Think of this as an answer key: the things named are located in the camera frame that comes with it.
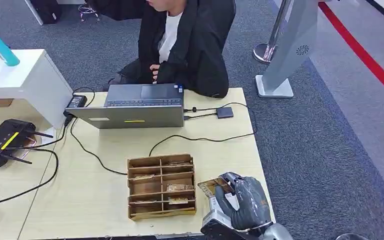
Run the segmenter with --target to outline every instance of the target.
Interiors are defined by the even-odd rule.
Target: laptop keyboard
[[[147,99],[147,100],[119,100],[108,101],[108,107],[143,107],[143,106],[179,106],[180,99]]]

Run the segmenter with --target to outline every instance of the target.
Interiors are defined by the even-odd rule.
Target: white kiosk stand
[[[291,98],[294,96],[288,77],[301,66],[314,50],[317,35],[318,5],[319,2],[329,1],[294,1],[287,30],[280,40],[269,67],[264,75],[255,76],[258,95],[261,98]],[[281,10],[287,12],[288,8],[284,7]],[[285,15],[282,11],[279,12],[280,16]]]
[[[44,49],[12,50],[20,60],[0,59],[0,99],[27,100],[52,126],[60,128],[73,90]]]

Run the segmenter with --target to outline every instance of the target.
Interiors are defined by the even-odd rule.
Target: cable
[[[86,105],[86,107],[88,107],[88,106],[94,101],[94,99],[95,99],[95,95],[96,95],[96,94],[95,94],[95,91],[94,91],[92,88],[90,88],[90,87],[80,87],[80,88],[77,88],[76,90],[73,91],[73,96],[74,96],[74,93],[75,93],[76,91],[80,90],[80,89],[90,89],[90,90],[93,91],[93,98],[92,98],[92,100],[89,102],[89,104]],[[44,185],[50,183],[50,182],[55,178],[55,176],[57,175],[57,172],[58,172],[59,164],[60,164],[60,161],[59,161],[59,159],[58,159],[58,155],[57,155],[54,151],[52,151],[52,150],[48,150],[48,149],[38,149],[38,148],[42,148],[42,147],[45,147],[45,146],[48,146],[48,145],[51,145],[51,144],[55,144],[55,143],[61,141],[61,140],[64,138],[64,136],[65,136],[65,134],[66,134],[67,127],[68,127],[68,125],[70,124],[70,122],[73,120],[73,118],[74,118],[74,116],[73,116],[73,115],[70,115],[70,116],[68,116],[68,117],[65,119],[65,122],[64,122],[64,128],[63,128],[63,130],[62,130],[62,136],[61,136],[59,139],[55,140],[55,141],[52,141],[52,142],[49,142],[49,143],[47,143],[47,144],[43,144],[43,145],[38,145],[38,146],[31,146],[31,147],[7,147],[7,148],[6,148],[6,149],[8,149],[8,150],[27,149],[27,150],[33,150],[33,151],[38,151],[38,152],[48,152],[48,153],[51,153],[51,154],[53,154],[53,155],[55,156],[55,171],[53,172],[52,176],[51,176],[47,181],[45,181],[44,183],[41,183],[41,184],[39,184],[39,185],[37,185],[37,186],[35,186],[35,187],[33,187],[33,188],[30,188],[29,190],[24,191],[24,192],[22,192],[22,193],[19,193],[19,194],[17,194],[17,195],[14,195],[14,196],[11,196],[11,197],[2,199],[2,200],[0,200],[0,203],[3,203],[3,202],[6,202],[6,201],[15,199],[15,198],[17,198],[17,197],[20,197],[20,196],[22,196],[22,195],[25,195],[25,194],[27,194],[27,193],[30,193],[30,192],[32,192],[32,191],[34,191],[34,190],[36,190],[36,189],[39,189],[40,187],[42,187],[42,186],[44,186]],[[71,134],[72,134],[72,135],[73,135],[73,132],[72,132],[72,131],[73,131],[73,126],[74,126],[74,124],[76,123],[76,121],[74,121],[73,124],[71,125]]]
[[[232,105],[232,104],[237,104],[237,105],[241,105],[241,106],[244,106],[246,107],[248,110],[250,110],[252,112],[252,115],[253,115],[253,118],[254,118],[254,121],[256,121],[256,114],[255,112],[250,108],[248,107],[247,105],[245,104],[242,104],[240,102],[230,102],[228,104],[225,104],[221,107],[215,107],[215,108],[205,108],[205,109],[197,109],[196,107],[193,107],[193,109],[195,109],[195,113],[197,111],[207,111],[207,110],[216,110],[216,109],[220,109],[220,108],[224,108],[228,105]],[[185,113],[186,112],[190,112],[190,111],[193,111],[193,109],[184,109]],[[206,137],[200,137],[200,138],[189,138],[189,137],[186,137],[186,136],[182,136],[182,135],[171,135],[169,137],[166,137],[165,139],[163,139],[162,141],[158,142],[157,144],[155,144],[151,151],[149,151],[149,157],[152,155],[152,152],[154,151],[154,149],[162,144],[163,142],[171,139],[171,138],[181,138],[181,139],[186,139],[186,140],[189,140],[189,141],[200,141],[200,140],[204,140],[204,141],[209,141],[209,142],[215,142],[215,143],[221,143],[221,142],[225,142],[225,141],[229,141],[229,140],[232,140],[232,139],[239,139],[239,138],[243,138],[243,137],[248,137],[248,136],[251,136],[251,135],[255,135],[256,133],[258,133],[258,125],[255,123],[255,130],[253,129],[252,130],[252,133],[248,133],[248,134],[244,134],[244,135],[239,135],[239,136],[233,136],[233,137],[229,137],[229,138],[226,138],[226,139],[209,139],[209,138],[206,138]]]
[[[214,115],[217,115],[217,113],[210,113],[210,114],[204,114],[204,115],[198,115],[198,116],[183,116],[183,119],[184,120],[197,119],[197,118],[203,118],[203,117],[214,116]]]
[[[80,140],[74,135],[73,133],[73,128],[74,128],[74,125],[76,124],[78,118],[76,120],[74,120],[73,124],[71,125],[71,128],[70,128],[70,133],[71,135],[73,136],[73,138],[78,142],[78,144],[80,145],[80,147],[88,154],[94,156],[96,159],[98,159],[100,165],[107,171],[110,171],[112,173],[115,173],[115,174],[120,174],[120,175],[123,175],[123,176],[127,176],[127,173],[123,173],[123,172],[119,172],[119,171],[115,171],[115,170],[112,170],[108,167],[106,167],[103,162],[101,161],[101,159],[98,157],[98,155],[96,155],[95,153],[91,152],[91,151],[88,151],[85,149],[85,147],[83,146],[83,144],[80,142]]]
[[[9,201],[9,200],[15,199],[15,198],[17,198],[17,197],[19,197],[19,196],[22,196],[22,195],[24,195],[24,194],[30,193],[31,191],[34,191],[34,190],[36,190],[36,189],[38,189],[38,188],[40,188],[40,187],[42,187],[42,186],[48,184],[48,183],[49,183],[50,181],[52,181],[52,180],[55,178],[55,176],[57,175],[57,172],[58,172],[58,165],[59,165],[58,155],[57,155],[54,151],[52,151],[52,150],[47,150],[47,149],[32,149],[32,150],[33,150],[33,151],[38,151],[38,152],[48,152],[48,153],[51,153],[51,154],[53,154],[53,155],[55,156],[55,163],[56,163],[56,165],[55,165],[55,171],[53,172],[53,175],[52,175],[46,182],[41,183],[41,184],[39,184],[39,185],[37,185],[37,186],[35,186],[35,187],[29,189],[29,190],[24,191],[24,192],[22,192],[22,193],[19,193],[19,194],[17,194],[17,195],[14,195],[14,196],[11,196],[11,197],[2,199],[2,200],[0,200],[0,203]]]
[[[90,87],[79,87],[79,88],[77,88],[77,89],[75,89],[75,90],[73,91],[73,95],[74,95],[74,93],[75,93],[76,91],[78,91],[78,90],[80,90],[80,89],[89,89],[89,90],[91,90],[91,91],[93,92],[93,98],[92,98],[92,100],[85,106],[85,108],[87,108],[87,107],[94,101],[94,99],[95,99],[95,95],[96,95],[96,94],[95,94],[95,91],[94,91],[92,88],[90,88]],[[74,135],[74,133],[73,133],[73,129],[74,129],[74,126],[75,126],[76,123],[77,123],[77,120],[79,120],[79,119],[76,118],[76,119],[74,120],[73,124],[71,125],[71,128],[70,128],[70,134],[71,134],[71,135],[73,136],[73,138],[78,142],[78,144],[80,145],[80,147],[81,147],[86,153],[88,153],[88,154],[94,156],[96,159],[98,159],[100,165],[101,165],[105,170],[110,171],[110,172],[115,173],[115,174],[120,174],[120,175],[123,175],[123,176],[127,176],[127,173],[123,173],[123,172],[115,171],[115,170],[112,170],[112,169],[106,167],[106,166],[104,165],[104,163],[101,161],[101,159],[100,159],[100,157],[99,157],[98,155],[96,155],[95,153],[93,153],[93,152],[91,152],[91,151],[86,150],[86,148],[83,146],[83,144],[80,142],[80,140],[79,140],[79,139]]]
[[[79,88],[76,88],[72,95],[74,97],[75,93],[80,90],[80,89],[89,89],[93,92],[93,97],[92,97],[92,100],[85,106],[85,108],[89,107],[89,105],[94,101],[95,99],[95,96],[96,96],[96,93],[95,91],[90,88],[90,87],[79,87]],[[74,118],[74,115],[69,115],[67,116],[67,118],[65,119],[65,122],[64,122],[64,128],[62,129],[62,135],[59,139],[55,140],[55,141],[51,141],[51,142],[48,142],[46,144],[42,144],[42,145],[37,145],[37,146],[28,146],[28,147],[24,147],[24,146],[20,146],[20,147],[7,147],[6,149],[7,150],[21,150],[21,149],[27,149],[27,150],[30,150],[30,149],[38,149],[38,148],[43,148],[43,147],[46,147],[46,146],[49,146],[49,145],[52,145],[52,144],[56,144],[58,143],[59,141],[61,141],[62,139],[64,139],[64,136],[66,135],[66,130],[67,130],[67,127],[68,125],[70,124],[70,122],[73,120]]]
[[[37,146],[17,146],[17,147],[7,147],[6,149],[7,150],[21,150],[21,149],[27,149],[27,150],[30,150],[30,149],[38,149],[38,148],[43,148],[43,147],[46,147],[46,146],[49,146],[51,144],[56,144],[58,143],[59,141],[61,141],[64,136],[66,135],[66,131],[67,131],[67,127],[68,125],[70,124],[70,122],[73,120],[73,117],[72,116],[68,116],[66,119],[65,119],[65,122],[64,122],[64,128],[62,129],[62,135],[59,139],[55,140],[55,141],[51,141],[51,142],[48,142],[46,144],[42,144],[42,145],[37,145]]]
[[[74,94],[77,93],[77,91],[79,91],[80,89],[88,89],[88,90],[92,91],[92,93],[93,93],[92,100],[90,100],[90,102],[86,106],[84,106],[85,108],[87,108],[95,100],[95,96],[96,96],[95,90],[93,90],[92,88],[87,87],[87,86],[79,87],[79,88],[76,88],[73,90],[73,93],[72,93],[73,97],[74,97]]]

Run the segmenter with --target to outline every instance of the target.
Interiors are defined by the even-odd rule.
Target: black glove
[[[231,225],[237,230],[256,228],[272,222],[270,207],[261,183],[254,177],[241,177],[236,173],[225,173],[221,177],[230,182],[234,189],[239,210],[235,210],[226,199],[220,185],[215,186],[215,197],[224,214],[231,218]]]

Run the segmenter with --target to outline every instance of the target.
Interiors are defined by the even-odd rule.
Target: laptop touchpad
[[[165,99],[167,98],[168,88],[166,85],[146,85],[142,86],[141,99]]]

